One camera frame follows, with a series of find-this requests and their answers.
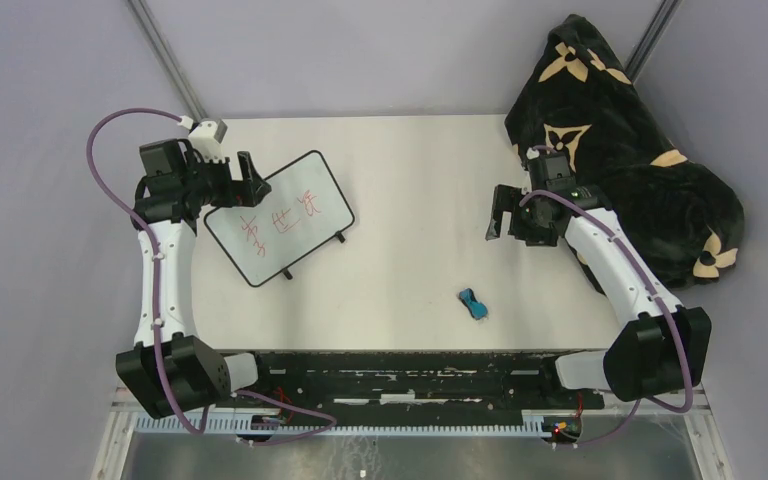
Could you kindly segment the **small black-framed whiteboard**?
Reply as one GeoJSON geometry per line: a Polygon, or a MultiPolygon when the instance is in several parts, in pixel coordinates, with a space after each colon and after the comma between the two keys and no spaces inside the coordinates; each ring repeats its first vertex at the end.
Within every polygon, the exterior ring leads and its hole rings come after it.
{"type": "Polygon", "coordinates": [[[329,241],[345,240],[356,216],[324,155],[312,150],[266,178],[256,207],[215,208],[204,224],[245,282],[260,287],[329,241]]]}

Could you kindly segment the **blue whiteboard eraser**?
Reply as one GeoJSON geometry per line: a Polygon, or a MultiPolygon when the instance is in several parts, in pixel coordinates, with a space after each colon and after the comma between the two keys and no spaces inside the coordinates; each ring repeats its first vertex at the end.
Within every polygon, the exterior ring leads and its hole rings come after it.
{"type": "Polygon", "coordinates": [[[471,288],[461,290],[457,295],[459,301],[468,310],[473,320],[479,321],[488,316],[488,308],[479,301],[471,288]]]}

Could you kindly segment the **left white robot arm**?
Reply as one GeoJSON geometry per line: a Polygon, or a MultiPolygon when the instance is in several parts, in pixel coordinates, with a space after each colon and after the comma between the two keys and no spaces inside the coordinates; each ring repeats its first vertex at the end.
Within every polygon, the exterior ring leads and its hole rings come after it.
{"type": "Polygon", "coordinates": [[[255,207],[270,185],[247,151],[237,154],[239,180],[227,159],[210,163],[186,139],[143,145],[139,155],[145,174],[132,224],[143,260],[142,308],[133,347],[116,357],[117,375],[153,419],[209,407],[234,392],[251,406],[267,404],[275,382],[253,354],[224,356],[198,337],[192,261],[203,207],[255,207]]]}

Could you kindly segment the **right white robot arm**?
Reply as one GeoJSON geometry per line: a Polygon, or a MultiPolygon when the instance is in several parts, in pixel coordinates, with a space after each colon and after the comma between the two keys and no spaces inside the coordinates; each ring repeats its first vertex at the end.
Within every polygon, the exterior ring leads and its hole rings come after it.
{"type": "Polygon", "coordinates": [[[712,323],[700,308],[687,308],[656,278],[625,235],[617,214],[595,186],[557,192],[498,185],[491,204],[487,239],[508,233],[529,246],[554,246],[558,240],[583,258],[588,279],[607,297],[621,330],[606,350],[557,357],[537,384],[541,400],[563,407],[578,390],[613,394],[621,401],[660,401],[682,390],[685,412],[701,381],[712,323]]]}

